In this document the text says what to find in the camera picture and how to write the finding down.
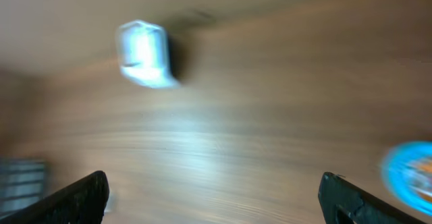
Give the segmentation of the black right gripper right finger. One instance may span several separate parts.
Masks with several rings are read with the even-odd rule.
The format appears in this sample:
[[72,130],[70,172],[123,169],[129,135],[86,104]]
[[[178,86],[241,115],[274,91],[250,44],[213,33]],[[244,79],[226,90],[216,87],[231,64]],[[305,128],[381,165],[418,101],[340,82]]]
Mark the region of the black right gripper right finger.
[[321,178],[318,199],[326,224],[426,224],[331,172]]

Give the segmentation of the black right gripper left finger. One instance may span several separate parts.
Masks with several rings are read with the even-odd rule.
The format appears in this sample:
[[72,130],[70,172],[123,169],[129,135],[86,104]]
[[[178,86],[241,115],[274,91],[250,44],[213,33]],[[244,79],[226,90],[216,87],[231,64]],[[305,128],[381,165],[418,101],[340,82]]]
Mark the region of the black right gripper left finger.
[[101,224],[108,199],[107,176],[95,171],[3,218],[1,224]]

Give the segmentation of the teal tin can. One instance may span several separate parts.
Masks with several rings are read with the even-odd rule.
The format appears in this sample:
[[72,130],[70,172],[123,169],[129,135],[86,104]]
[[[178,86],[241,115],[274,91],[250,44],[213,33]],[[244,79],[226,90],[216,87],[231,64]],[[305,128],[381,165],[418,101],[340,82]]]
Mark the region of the teal tin can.
[[406,142],[385,156],[381,176],[386,188],[405,205],[431,215],[431,143]]

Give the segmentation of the white barcode scanner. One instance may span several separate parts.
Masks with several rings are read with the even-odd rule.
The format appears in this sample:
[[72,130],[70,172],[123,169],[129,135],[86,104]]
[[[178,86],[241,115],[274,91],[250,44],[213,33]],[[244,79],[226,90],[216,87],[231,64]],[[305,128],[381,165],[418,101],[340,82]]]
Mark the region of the white barcode scanner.
[[159,25],[134,20],[116,32],[119,70],[129,81],[147,88],[179,84],[171,72],[169,37]]

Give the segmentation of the grey plastic shopping basket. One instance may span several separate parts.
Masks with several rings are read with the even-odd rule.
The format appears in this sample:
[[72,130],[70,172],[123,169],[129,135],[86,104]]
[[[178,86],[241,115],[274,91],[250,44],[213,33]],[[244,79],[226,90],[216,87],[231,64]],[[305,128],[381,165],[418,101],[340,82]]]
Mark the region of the grey plastic shopping basket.
[[43,198],[47,164],[31,159],[1,159],[1,218]]

